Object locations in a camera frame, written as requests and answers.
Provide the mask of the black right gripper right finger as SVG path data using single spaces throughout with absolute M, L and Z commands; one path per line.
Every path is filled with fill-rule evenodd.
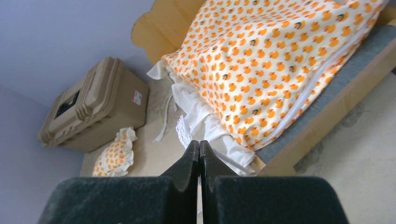
M 332 186 L 318 177 L 233 172 L 203 140 L 199 144 L 205 224 L 346 224 Z

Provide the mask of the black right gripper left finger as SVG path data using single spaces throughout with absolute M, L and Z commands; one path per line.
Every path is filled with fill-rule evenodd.
M 41 224 L 194 224 L 199 143 L 157 177 L 79 177 L 61 182 Z

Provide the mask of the orange patterned white blanket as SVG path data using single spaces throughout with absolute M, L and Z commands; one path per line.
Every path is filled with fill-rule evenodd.
M 275 141 L 356 51 L 385 0 L 207 0 L 181 47 L 148 72 L 173 81 L 178 129 L 220 144 L 221 159 L 252 173 Z

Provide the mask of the wooden pet bed frame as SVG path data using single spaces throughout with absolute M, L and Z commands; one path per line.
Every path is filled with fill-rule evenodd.
M 143 48 L 148 59 L 177 49 L 197 14 L 201 0 L 157 0 L 134 24 L 131 40 Z M 391 1 L 375 26 L 396 27 L 396 3 Z M 396 39 L 358 74 L 325 108 L 268 164 L 255 155 L 249 168 L 258 175 L 292 175 L 298 163 L 343 117 L 375 88 L 396 65 Z

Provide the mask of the small orange patterned pillow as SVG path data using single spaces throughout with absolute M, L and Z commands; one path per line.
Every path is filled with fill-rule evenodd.
M 137 140 L 135 130 L 122 128 L 116 138 L 104 149 L 95 161 L 93 177 L 122 177 L 134 163 L 133 142 Z

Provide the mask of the tan plastic tool case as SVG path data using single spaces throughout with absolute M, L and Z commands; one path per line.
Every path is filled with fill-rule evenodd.
M 145 124 L 149 86 L 119 58 L 106 57 L 54 101 L 38 134 L 44 147 L 89 153 L 122 128 Z

